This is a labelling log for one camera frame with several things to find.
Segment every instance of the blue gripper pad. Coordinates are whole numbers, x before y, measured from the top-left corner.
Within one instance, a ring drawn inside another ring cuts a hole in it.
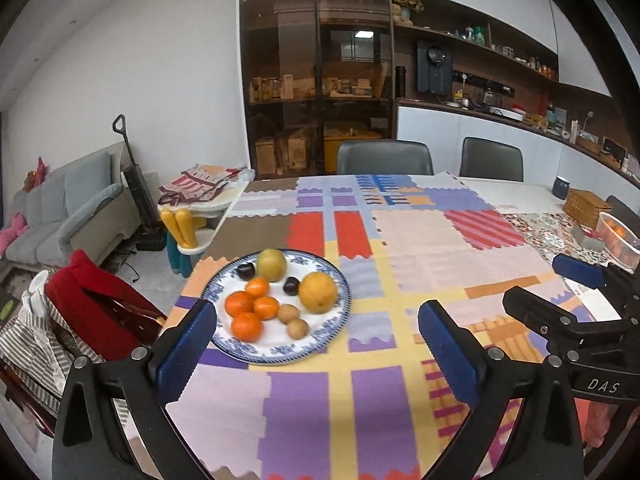
[[[420,334],[436,359],[453,396],[473,409],[480,398],[476,369],[430,303],[432,301],[423,303],[418,311]]]
[[[558,254],[554,258],[552,267],[556,274],[589,288],[601,288],[605,285],[602,268],[599,265],[587,264],[566,254]]]
[[[198,300],[184,319],[167,330],[154,345],[160,361],[149,365],[158,389],[161,406],[175,402],[195,370],[200,356],[216,331],[216,309],[209,301]]]

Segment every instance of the dining table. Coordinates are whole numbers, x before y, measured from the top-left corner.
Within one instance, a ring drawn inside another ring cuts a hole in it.
[[[507,316],[521,286],[578,320],[615,319],[597,290],[557,275],[556,254],[606,264],[580,247],[549,188],[423,175],[330,175],[249,183],[227,209],[166,328],[229,262],[265,248],[317,254],[351,289],[346,325],[321,351],[278,366],[204,351],[166,410],[217,480],[419,480],[468,407],[447,385],[417,326],[438,300],[485,347],[541,362],[546,341]],[[496,465],[519,401],[508,405],[478,475]],[[154,473],[131,420],[141,466]]]

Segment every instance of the flower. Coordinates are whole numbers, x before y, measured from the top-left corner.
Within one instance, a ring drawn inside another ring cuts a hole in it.
[[[415,12],[422,12],[424,10],[424,5],[421,0],[393,0],[395,4],[398,4],[401,7],[407,7],[409,9],[415,10]]]

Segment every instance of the sofa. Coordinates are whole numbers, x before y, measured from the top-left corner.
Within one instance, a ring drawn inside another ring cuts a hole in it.
[[[101,264],[140,225],[122,179],[129,166],[119,142],[50,171],[28,193],[16,193],[8,223],[20,212],[29,229],[7,247],[6,259],[27,269],[65,267],[73,251],[82,249]]]

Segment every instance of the blue and white porcelain plate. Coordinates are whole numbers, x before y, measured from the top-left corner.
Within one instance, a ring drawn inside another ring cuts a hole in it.
[[[300,317],[309,324],[309,334],[300,340],[287,335],[287,327],[277,318],[263,321],[264,331],[255,343],[243,343],[231,334],[232,317],[225,312],[226,297],[236,290],[244,290],[246,282],[238,278],[236,269],[245,263],[256,264],[260,253],[248,254],[226,265],[210,280],[202,298],[216,307],[218,326],[211,338],[215,346],[225,354],[251,364],[287,364],[320,351],[333,339],[347,322],[351,309],[351,291],[347,280],[335,266],[315,254],[281,249],[287,259],[287,272],[282,280],[271,283],[269,295],[280,303],[295,305]],[[289,276],[300,281],[310,272],[324,272],[332,277],[338,287],[338,299],[326,314],[312,314],[300,303],[297,296],[287,296],[282,287]]]

